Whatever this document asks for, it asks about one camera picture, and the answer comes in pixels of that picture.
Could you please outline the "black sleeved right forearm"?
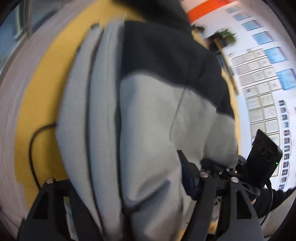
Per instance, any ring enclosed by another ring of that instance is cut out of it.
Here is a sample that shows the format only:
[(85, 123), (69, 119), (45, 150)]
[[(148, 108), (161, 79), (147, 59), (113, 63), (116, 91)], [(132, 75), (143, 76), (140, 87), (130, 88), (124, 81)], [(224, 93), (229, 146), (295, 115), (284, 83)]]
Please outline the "black sleeved right forearm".
[(286, 192), (283, 190), (273, 189), (273, 194), (271, 194), (268, 189), (260, 191), (260, 196), (257, 197), (255, 203), (253, 204), (257, 217), (262, 218), (270, 211), (273, 211), (279, 207), (288, 197), (293, 194), (294, 191), (295, 187), (288, 189)]

